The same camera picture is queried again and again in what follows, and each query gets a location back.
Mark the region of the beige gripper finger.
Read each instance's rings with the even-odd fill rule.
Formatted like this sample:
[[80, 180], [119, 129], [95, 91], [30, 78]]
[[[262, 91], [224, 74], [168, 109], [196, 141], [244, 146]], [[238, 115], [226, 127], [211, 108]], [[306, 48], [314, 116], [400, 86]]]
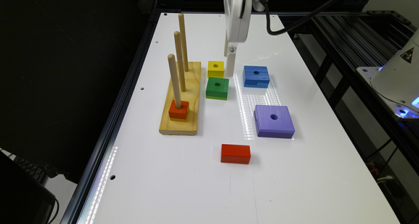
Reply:
[[228, 54], [228, 35], [227, 31], [225, 32], [225, 45], [224, 45], [224, 57], [227, 57]]
[[232, 77], [234, 75], [236, 46], [228, 44], [228, 54], [226, 58], [225, 77]]

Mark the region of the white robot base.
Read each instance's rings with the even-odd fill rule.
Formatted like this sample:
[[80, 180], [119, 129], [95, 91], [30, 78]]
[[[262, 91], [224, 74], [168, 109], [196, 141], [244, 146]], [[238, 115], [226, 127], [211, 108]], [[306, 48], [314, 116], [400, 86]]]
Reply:
[[357, 72], [399, 119], [418, 119], [418, 32], [381, 67]]

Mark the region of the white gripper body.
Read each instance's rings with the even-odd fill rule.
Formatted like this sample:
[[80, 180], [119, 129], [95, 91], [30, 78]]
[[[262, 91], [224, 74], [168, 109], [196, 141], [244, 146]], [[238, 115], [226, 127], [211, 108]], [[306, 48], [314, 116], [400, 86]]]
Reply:
[[229, 43], [244, 43], [247, 39], [252, 0], [224, 0], [226, 33]]

